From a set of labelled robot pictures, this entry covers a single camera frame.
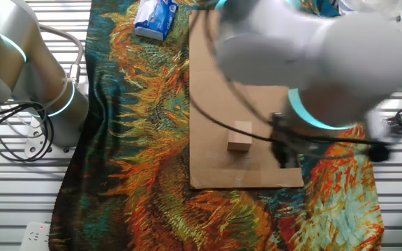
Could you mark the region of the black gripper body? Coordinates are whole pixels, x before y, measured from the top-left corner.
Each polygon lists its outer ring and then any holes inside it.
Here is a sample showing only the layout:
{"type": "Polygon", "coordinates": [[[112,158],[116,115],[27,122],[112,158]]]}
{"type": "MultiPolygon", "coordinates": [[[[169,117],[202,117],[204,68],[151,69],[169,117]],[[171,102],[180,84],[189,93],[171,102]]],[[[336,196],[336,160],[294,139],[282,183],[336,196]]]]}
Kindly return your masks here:
{"type": "Polygon", "coordinates": [[[299,153],[301,151],[301,140],[296,134],[289,129],[287,121],[282,113],[271,114],[272,132],[270,138],[273,140],[272,144],[277,145],[286,153],[299,153]]]}

